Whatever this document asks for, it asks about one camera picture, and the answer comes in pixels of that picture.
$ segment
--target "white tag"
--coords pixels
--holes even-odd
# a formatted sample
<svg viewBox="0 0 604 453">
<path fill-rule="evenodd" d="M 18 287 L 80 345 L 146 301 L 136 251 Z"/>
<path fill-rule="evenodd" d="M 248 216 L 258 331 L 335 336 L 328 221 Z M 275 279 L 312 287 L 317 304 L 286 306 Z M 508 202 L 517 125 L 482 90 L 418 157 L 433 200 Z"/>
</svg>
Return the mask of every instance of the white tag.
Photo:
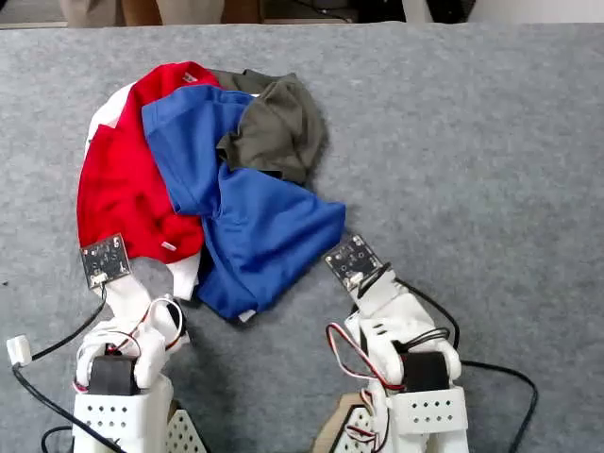
<svg viewBox="0 0 604 453">
<path fill-rule="evenodd" d="M 163 248 L 167 248 L 167 249 L 168 249 L 168 250 L 170 250 L 171 252 L 176 252 L 176 247 L 174 247 L 174 246 L 173 246 L 173 245 L 171 245 L 170 243 L 167 243 L 167 242 L 165 242 L 165 241 L 164 241 L 163 243 L 161 243 L 161 246 L 162 246 Z"/>
<path fill-rule="evenodd" d="M 191 83 L 191 82 L 196 82 L 197 81 L 197 77 L 193 77 L 189 73 L 185 73 L 185 75 L 182 77 L 182 79 L 185 82 L 187 82 L 187 83 Z"/>
<path fill-rule="evenodd" d="M 242 323 L 246 323 L 249 319 L 256 314 L 253 310 L 246 310 L 242 314 L 239 315 L 239 320 Z"/>
</svg>

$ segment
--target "white connector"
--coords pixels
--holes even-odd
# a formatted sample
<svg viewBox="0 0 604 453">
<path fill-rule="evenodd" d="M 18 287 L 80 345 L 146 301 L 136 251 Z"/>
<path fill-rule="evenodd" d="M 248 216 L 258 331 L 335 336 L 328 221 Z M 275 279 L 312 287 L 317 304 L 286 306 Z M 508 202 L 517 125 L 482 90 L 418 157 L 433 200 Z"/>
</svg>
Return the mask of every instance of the white connector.
<svg viewBox="0 0 604 453">
<path fill-rule="evenodd" d="M 26 366 L 31 363 L 31 349 L 25 335 L 7 340 L 7 350 L 12 365 L 20 363 L 22 366 Z"/>
</svg>

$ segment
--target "perforated white plate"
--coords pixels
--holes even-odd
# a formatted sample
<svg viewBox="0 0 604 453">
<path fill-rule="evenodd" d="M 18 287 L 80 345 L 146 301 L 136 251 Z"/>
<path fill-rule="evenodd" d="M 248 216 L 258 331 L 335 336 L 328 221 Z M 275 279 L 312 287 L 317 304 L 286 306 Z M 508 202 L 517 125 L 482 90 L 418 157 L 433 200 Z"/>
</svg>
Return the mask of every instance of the perforated white plate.
<svg viewBox="0 0 604 453">
<path fill-rule="evenodd" d="M 371 419 L 369 412 L 364 406 L 353 406 L 348 417 L 342 423 L 340 434 L 333 443 L 330 453 L 371 453 L 373 443 L 364 444 L 351 439 L 344 427 L 352 425 L 357 428 L 371 430 Z"/>
<path fill-rule="evenodd" d="M 178 410 L 168 424 L 167 453 L 208 453 L 191 417 L 184 410 Z"/>
</svg>

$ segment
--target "olive green cloth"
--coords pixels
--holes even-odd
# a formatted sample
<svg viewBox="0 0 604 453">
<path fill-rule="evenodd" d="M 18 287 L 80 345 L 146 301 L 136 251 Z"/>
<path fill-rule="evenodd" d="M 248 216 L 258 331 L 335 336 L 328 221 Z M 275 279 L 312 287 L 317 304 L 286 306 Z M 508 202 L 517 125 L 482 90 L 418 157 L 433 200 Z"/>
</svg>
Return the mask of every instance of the olive green cloth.
<svg viewBox="0 0 604 453">
<path fill-rule="evenodd" d="M 218 142 L 231 170 L 247 167 L 304 184 L 327 135 L 321 113 L 295 74 L 213 71 L 225 90 L 259 94 L 236 131 Z"/>
</svg>

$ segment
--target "circuit board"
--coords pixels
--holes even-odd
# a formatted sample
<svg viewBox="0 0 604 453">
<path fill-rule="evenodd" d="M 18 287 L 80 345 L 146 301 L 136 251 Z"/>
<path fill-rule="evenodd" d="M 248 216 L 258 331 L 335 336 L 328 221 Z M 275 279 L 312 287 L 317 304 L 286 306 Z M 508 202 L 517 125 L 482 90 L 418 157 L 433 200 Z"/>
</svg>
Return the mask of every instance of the circuit board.
<svg viewBox="0 0 604 453">
<path fill-rule="evenodd" d="M 81 248 L 80 256 L 89 289 L 130 274 L 130 263 L 121 234 Z"/>
<path fill-rule="evenodd" d="M 329 251 L 325 262 L 348 292 L 382 266 L 374 251 L 358 234 L 347 237 Z"/>
</svg>

